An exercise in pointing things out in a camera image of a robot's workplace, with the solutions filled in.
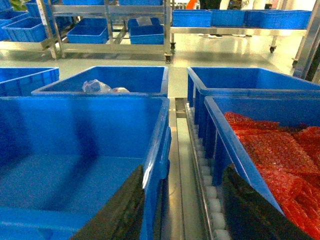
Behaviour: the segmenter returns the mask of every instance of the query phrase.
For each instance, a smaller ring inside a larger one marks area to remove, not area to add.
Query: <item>white roller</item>
[[[200,166],[209,166],[208,160],[203,157],[199,158],[199,164],[200,164]]]
[[[208,166],[201,166],[202,175],[210,175],[210,167]]]
[[[225,216],[221,212],[212,212],[211,213],[212,227],[216,229],[226,229]]]
[[[216,199],[217,198],[217,189],[215,186],[206,186],[205,187],[206,195],[208,198]]]
[[[201,138],[198,138],[198,135],[195,137],[195,144],[196,145],[201,145],[202,146],[202,139]]]
[[[212,186],[212,176],[203,176],[203,183],[205,186]]]
[[[212,213],[221,213],[221,204],[218,198],[209,198],[209,205]]]
[[[197,144],[195,145],[195,149],[198,151],[198,152],[203,152],[205,150],[204,146],[202,146],[202,144]]]
[[[199,158],[204,158],[205,157],[205,153],[203,151],[199,151],[197,155],[198,155]]]
[[[215,240],[232,240],[227,230],[217,229],[213,231]]]

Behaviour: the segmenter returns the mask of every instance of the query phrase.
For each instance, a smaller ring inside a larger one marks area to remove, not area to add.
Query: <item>stainless steel shelf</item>
[[[303,37],[307,30],[261,29],[236,27],[171,27],[172,34],[221,34]]]
[[[65,53],[164,54],[163,45],[63,43]]]
[[[49,39],[42,42],[0,41],[1,50],[11,51],[43,52],[51,46],[52,41]]]
[[[52,5],[55,16],[83,16],[90,18],[105,18],[107,12],[118,16],[157,16],[164,15],[165,7],[162,6],[105,6],[105,5]]]
[[[104,5],[62,5],[56,4],[51,6],[52,13],[55,16],[83,16],[83,17],[106,17],[106,8]]]

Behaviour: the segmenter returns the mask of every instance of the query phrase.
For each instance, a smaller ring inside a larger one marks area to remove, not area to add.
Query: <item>red packaged item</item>
[[[253,149],[258,158],[255,164],[275,165],[292,174],[315,174],[320,170],[294,138],[286,132],[243,135],[239,138]]]
[[[238,113],[234,113],[232,111],[228,111],[224,114],[225,119],[229,122],[241,122],[241,121],[252,121],[250,117],[242,116]]]
[[[319,139],[320,140],[320,126],[309,126],[306,129],[296,133],[294,138],[297,139]]]
[[[273,165],[257,164],[256,168],[279,204],[292,200],[301,193],[304,185],[302,178]]]
[[[261,129],[261,130],[277,130],[279,122],[276,121],[238,121],[230,122],[233,130],[245,129]]]

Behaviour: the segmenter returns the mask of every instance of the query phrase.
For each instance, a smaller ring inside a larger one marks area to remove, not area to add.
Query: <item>gray floor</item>
[[[269,52],[272,37],[224,36],[222,39],[209,39],[197,35],[177,34],[175,41],[176,53],[170,65],[165,64],[164,57],[160,55],[68,54],[67,59],[52,60],[48,52],[0,51],[0,67],[59,67],[60,78],[64,79],[92,66],[168,66],[168,96],[186,98],[187,67],[261,67],[292,74],[292,58],[296,56],[301,38],[280,37],[274,54]],[[180,169],[183,210],[181,218],[184,225],[183,233],[174,234],[184,235],[186,240],[200,240],[204,237],[204,229],[199,215],[192,146],[186,119],[178,119],[176,129],[172,130],[178,130],[178,149],[175,149],[174,153],[180,157],[178,162],[171,162],[171,170],[177,172],[177,168]],[[177,186],[175,182],[170,184],[174,187],[171,186],[173,190],[169,194],[174,196]],[[172,229],[168,229],[167,232],[175,231],[175,224],[170,223],[174,217],[168,218],[167,224]]]
[[[61,79],[92,66],[168,66],[169,97],[187,96],[187,67],[261,67],[292,74],[292,58],[301,38],[280,37],[274,54],[269,52],[272,37],[209,39],[195,34],[176,34],[176,53],[170,65],[161,55],[68,54],[52,60],[50,53],[0,51],[0,67],[59,67]]]

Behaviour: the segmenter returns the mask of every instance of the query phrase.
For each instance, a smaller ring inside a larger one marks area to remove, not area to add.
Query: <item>crate rim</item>
[[[200,77],[196,74],[196,72],[194,71],[194,69],[250,69],[250,70],[263,70],[263,71],[267,71],[269,73],[276,73],[278,75],[282,75],[284,77],[290,77],[292,79],[295,79],[297,81],[300,82],[306,82],[307,84],[313,85],[313,86],[318,86],[319,90],[306,90],[306,89],[267,89],[267,88],[261,88],[261,89],[257,89],[257,88],[213,88],[213,87],[206,87],[205,84],[203,83],[203,81],[200,79]],[[243,96],[247,96],[249,97],[251,94],[261,94],[261,97],[265,97],[264,94],[267,95],[272,95],[272,94],[276,94],[276,95],[283,95],[284,97],[292,97],[292,93],[296,93],[296,94],[303,94],[305,93],[307,97],[307,95],[312,95],[314,94],[313,97],[320,97],[320,85],[310,82],[310,81],[306,81],[303,80],[301,78],[295,77],[295,76],[291,76],[291,75],[287,75],[281,72],[275,72],[275,71],[271,71],[269,69],[263,68],[263,67],[228,67],[228,66],[217,66],[217,67],[212,67],[212,66],[190,66],[187,67],[187,73],[188,75],[191,77],[194,85],[196,86],[196,88],[198,89],[198,91],[201,94],[204,95],[221,95],[218,93],[212,93],[212,91],[214,90],[219,90],[219,91],[230,91],[228,94],[232,95],[231,93],[234,94],[234,96],[239,96],[239,93],[242,93],[241,95]]]
[[[27,19],[37,19],[37,20],[38,20],[38,19],[40,19],[40,18],[38,18],[38,17],[32,17],[32,16],[26,17],[26,18],[21,19],[21,20],[19,20],[19,21],[12,22],[12,23],[10,23],[9,25],[3,26],[3,28],[4,28],[4,29],[11,29],[11,30],[13,30],[13,29],[21,29],[21,28],[23,28],[23,29],[34,29],[34,28],[36,28],[36,27],[38,27],[38,26],[43,25],[43,23],[41,22],[41,23],[39,23],[39,24],[37,24],[37,25],[35,25],[35,26],[33,26],[33,27],[10,27],[10,26],[13,25],[13,24],[17,24],[17,23],[19,23],[19,22],[26,21]]]
[[[79,72],[79,73],[77,73],[75,75],[72,75],[72,76],[70,76],[68,78],[55,81],[55,82],[50,83],[50,84],[48,84],[46,86],[40,87],[40,88],[38,88],[36,90],[33,90],[31,92],[31,94],[39,96],[39,95],[52,95],[53,93],[56,93],[56,94],[63,93],[63,92],[60,92],[60,91],[43,91],[43,90],[45,90],[47,88],[50,88],[52,86],[55,86],[55,85],[57,85],[57,84],[59,84],[59,83],[61,83],[63,81],[66,81],[66,80],[68,80],[70,78],[74,78],[76,76],[79,76],[80,74],[83,74],[84,72],[92,70],[94,68],[146,68],[146,67],[147,68],[163,68],[163,75],[162,75],[162,80],[161,80],[161,90],[160,90],[159,93],[155,93],[155,92],[153,92],[153,93],[143,93],[142,92],[142,93],[139,93],[138,95],[137,95],[136,92],[128,92],[128,93],[112,92],[112,93],[107,93],[106,94],[106,93],[103,93],[103,92],[85,93],[85,92],[81,92],[81,91],[74,91],[74,92],[69,91],[68,93],[69,93],[69,95],[72,95],[72,96],[81,95],[83,97],[84,96],[99,96],[99,95],[101,95],[101,96],[111,96],[111,97],[112,96],[122,96],[122,97],[124,97],[124,96],[128,96],[128,97],[134,97],[134,96],[137,96],[137,97],[143,97],[143,96],[144,97],[153,97],[153,96],[162,97],[162,96],[164,96],[165,93],[168,92],[168,84],[169,84],[169,81],[168,81],[168,79],[169,79],[169,68],[167,66],[129,66],[129,65],[124,65],[124,66],[103,66],[103,65],[92,66],[92,67],[87,68],[87,69],[85,69],[85,70],[83,70],[83,71],[81,71],[81,72]]]
[[[43,74],[43,73],[50,72],[50,71],[53,71],[53,70],[58,70],[58,74],[60,74],[59,67],[0,67],[0,70],[1,69],[21,69],[21,70],[22,69],[25,69],[25,70],[27,70],[27,69],[41,69],[41,70],[39,72],[35,72],[35,73],[32,73],[32,74],[23,75],[23,76],[20,76],[20,77],[16,77],[16,78],[12,78],[12,79],[9,79],[9,80],[1,81],[0,85],[3,84],[3,83],[11,82],[11,81],[16,81],[16,80],[19,80],[19,79],[22,79],[22,78],[28,78],[28,77],[31,77],[33,75]]]

